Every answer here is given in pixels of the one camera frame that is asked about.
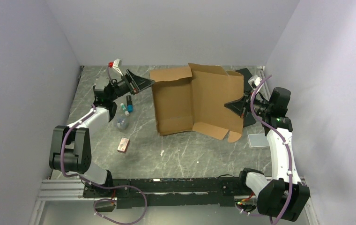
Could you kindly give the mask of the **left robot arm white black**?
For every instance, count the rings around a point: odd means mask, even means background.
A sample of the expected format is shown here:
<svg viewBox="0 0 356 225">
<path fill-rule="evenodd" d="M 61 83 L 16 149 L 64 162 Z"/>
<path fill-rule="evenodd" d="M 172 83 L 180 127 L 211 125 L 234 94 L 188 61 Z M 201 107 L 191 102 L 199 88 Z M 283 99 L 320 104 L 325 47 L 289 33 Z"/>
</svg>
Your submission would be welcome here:
<svg viewBox="0 0 356 225">
<path fill-rule="evenodd" d="M 129 69 L 112 79 L 104 76 L 92 86 L 94 101 L 90 110 L 69 125 L 56 126 L 52 133 L 49 166 L 66 178 L 78 177 L 103 197 L 114 190 L 112 174 L 92 160 L 91 137 L 111 122 L 118 108 L 115 102 L 126 94 L 135 95 L 155 84 L 154 80 L 135 75 Z"/>
</svg>

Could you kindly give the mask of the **brown cardboard box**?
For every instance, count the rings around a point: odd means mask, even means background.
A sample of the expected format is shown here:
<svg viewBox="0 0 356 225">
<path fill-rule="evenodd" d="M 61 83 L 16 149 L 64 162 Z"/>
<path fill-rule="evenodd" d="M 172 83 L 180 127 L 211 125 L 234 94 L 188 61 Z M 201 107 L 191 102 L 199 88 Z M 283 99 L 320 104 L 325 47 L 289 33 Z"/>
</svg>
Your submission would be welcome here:
<svg viewBox="0 0 356 225">
<path fill-rule="evenodd" d="M 244 95 L 242 74 L 189 63 L 149 75 L 160 136 L 193 131 L 230 143 L 242 137 L 244 119 L 224 106 Z"/>
</svg>

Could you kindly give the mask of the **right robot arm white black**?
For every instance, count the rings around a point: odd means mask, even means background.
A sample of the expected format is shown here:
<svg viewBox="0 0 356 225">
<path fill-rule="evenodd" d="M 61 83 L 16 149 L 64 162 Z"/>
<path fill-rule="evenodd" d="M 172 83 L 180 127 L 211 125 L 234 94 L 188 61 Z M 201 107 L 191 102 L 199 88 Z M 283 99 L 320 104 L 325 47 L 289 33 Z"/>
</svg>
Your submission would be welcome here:
<svg viewBox="0 0 356 225">
<path fill-rule="evenodd" d="M 252 192 L 257 198 L 259 214 L 274 222 L 279 219 L 295 222 L 310 198 L 310 189 L 302 184 L 293 157 L 293 127 L 286 115 L 291 92 L 277 87 L 269 99 L 256 96 L 247 91 L 224 106 L 242 118 L 251 113 L 261 122 L 270 147 L 272 176 L 267 179 L 263 172 L 245 168 L 239 174 L 237 187 L 240 193 Z"/>
</svg>

